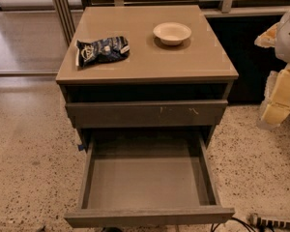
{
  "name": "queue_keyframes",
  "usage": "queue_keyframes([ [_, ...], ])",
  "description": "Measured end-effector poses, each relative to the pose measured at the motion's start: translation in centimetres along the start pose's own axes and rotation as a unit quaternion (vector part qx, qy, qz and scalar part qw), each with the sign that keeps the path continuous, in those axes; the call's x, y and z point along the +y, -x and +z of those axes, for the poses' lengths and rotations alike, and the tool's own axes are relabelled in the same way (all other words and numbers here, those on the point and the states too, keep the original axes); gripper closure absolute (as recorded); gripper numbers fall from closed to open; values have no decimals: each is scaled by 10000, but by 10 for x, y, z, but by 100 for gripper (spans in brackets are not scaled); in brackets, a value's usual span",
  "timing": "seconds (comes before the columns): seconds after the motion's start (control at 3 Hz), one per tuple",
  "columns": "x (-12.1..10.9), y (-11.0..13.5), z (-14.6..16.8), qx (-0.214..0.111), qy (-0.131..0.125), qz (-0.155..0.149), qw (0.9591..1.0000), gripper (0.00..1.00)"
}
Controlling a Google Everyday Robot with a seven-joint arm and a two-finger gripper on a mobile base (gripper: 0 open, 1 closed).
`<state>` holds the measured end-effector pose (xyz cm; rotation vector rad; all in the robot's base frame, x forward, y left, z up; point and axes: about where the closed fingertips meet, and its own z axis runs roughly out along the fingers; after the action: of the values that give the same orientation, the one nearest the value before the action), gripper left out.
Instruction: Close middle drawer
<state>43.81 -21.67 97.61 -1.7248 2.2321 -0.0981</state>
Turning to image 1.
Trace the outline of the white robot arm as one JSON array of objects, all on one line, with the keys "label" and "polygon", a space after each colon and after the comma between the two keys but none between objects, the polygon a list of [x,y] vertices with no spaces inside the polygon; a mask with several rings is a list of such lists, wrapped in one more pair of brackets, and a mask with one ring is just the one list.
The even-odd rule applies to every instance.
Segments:
[{"label": "white robot arm", "polygon": [[260,104],[257,126],[262,130],[272,130],[290,114],[290,9],[280,21],[259,35],[254,44],[275,49],[275,57],[286,63],[279,71],[270,71],[264,90],[264,100]]}]

